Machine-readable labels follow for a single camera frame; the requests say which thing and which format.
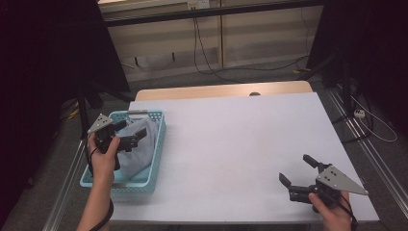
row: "metal frame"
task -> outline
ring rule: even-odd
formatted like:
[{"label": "metal frame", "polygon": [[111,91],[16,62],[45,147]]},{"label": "metal frame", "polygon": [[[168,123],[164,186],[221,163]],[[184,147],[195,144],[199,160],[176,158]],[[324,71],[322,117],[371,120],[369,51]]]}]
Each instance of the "metal frame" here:
[{"label": "metal frame", "polygon": [[60,28],[89,28],[89,27],[116,27],[116,26],[126,26],[134,24],[143,24],[150,22],[160,22],[160,21],[171,21],[180,20],[188,18],[198,18],[198,17],[208,17],[208,16],[220,16],[228,14],[237,13],[255,13],[255,12],[266,12],[275,10],[285,10],[293,8],[304,8],[304,7],[314,7],[324,5],[326,0],[290,0],[282,2],[273,2],[265,4],[254,4],[245,5],[238,7],[221,7],[221,8],[210,8],[201,9],[195,11],[182,11],[175,13],[159,13],[146,16],[131,16],[131,17],[121,17],[121,18],[110,18],[106,19],[104,22],[89,22],[82,24],[68,24],[61,25]]},{"label": "metal frame", "polygon": [[[333,104],[336,106],[337,110],[342,116],[346,115],[346,111],[343,108],[343,99],[338,92],[329,91],[329,97],[333,101]],[[364,134],[363,128],[359,125],[355,118],[346,118],[345,122],[350,129],[351,133],[355,138],[362,137]],[[394,197],[396,204],[398,204],[402,213],[408,218],[408,193],[401,186],[398,180],[395,178],[394,174],[385,164],[384,160],[381,158],[378,151],[372,145],[369,139],[363,139],[358,141],[363,151],[366,153],[369,158],[372,166],[377,171],[378,175],[381,177],[382,181],[390,191],[391,195]]]}]

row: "wooden table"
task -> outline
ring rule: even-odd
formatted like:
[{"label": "wooden table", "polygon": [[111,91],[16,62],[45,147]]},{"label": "wooden table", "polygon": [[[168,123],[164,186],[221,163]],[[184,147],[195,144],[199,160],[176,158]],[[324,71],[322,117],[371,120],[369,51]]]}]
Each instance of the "wooden table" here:
[{"label": "wooden table", "polygon": [[136,95],[137,101],[160,99],[211,98],[225,96],[246,96],[258,92],[261,95],[283,93],[313,92],[306,81],[218,85],[204,87],[187,87],[173,89],[141,90]]}]

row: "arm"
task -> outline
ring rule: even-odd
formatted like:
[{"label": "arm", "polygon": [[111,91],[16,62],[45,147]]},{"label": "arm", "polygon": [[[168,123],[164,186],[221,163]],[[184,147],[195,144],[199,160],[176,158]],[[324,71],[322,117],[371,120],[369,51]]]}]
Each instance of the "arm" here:
[{"label": "arm", "polygon": [[[91,152],[96,148],[95,134],[89,136],[88,142],[89,152]],[[111,141],[106,154],[102,154],[99,149],[96,149],[91,155],[93,184],[77,230],[89,231],[108,214],[111,185],[115,180],[115,153],[119,143],[120,138],[115,137]],[[102,230],[109,230],[108,224]]]},{"label": "arm", "polygon": [[[342,192],[342,196],[344,198],[340,197],[340,203],[350,210],[345,201],[345,199],[349,201],[348,192]],[[318,196],[314,193],[309,194],[309,199],[323,217],[323,227],[325,231],[351,230],[351,217],[342,208],[337,205],[327,208],[320,198],[318,198]]]}]

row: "wooden panel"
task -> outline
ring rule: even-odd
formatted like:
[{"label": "wooden panel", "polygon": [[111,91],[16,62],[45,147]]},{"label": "wooden panel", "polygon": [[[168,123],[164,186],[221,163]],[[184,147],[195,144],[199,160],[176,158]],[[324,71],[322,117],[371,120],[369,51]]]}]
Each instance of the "wooden panel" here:
[{"label": "wooden panel", "polygon": [[[217,18],[199,18],[198,23],[203,45],[218,47]],[[120,59],[194,49],[192,19],[113,27],[109,32]]]},{"label": "wooden panel", "polygon": [[[225,6],[266,2],[273,1],[227,0]],[[224,66],[294,60],[308,55],[321,11],[322,7],[317,6],[224,16]]]},{"label": "wooden panel", "polygon": [[261,95],[304,93],[312,92],[312,88],[310,87],[310,84],[306,81],[291,81],[258,84],[237,84],[237,85],[141,90],[136,95],[136,100],[139,101],[160,99],[208,98],[225,96],[248,96],[251,92],[259,92]]}]

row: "dark background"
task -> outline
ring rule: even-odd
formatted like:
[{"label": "dark background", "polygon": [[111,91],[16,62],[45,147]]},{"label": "dark background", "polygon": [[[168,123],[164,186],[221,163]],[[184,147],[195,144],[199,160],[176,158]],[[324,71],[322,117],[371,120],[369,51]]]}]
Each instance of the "dark background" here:
[{"label": "dark background", "polygon": [[107,29],[76,26],[102,20],[92,0],[1,0],[0,226],[46,155],[62,103],[80,85],[97,91],[90,82],[129,90]]},{"label": "dark background", "polygon": [[[350,77],[380,105],[400,132],[408,134],[406,74],[408,16],[406,1],[327,1],[321,15],[308,67],[333,52],[350,64]],[[343,78],[343,67],[325,68],[323,83],[332,87]]]}]

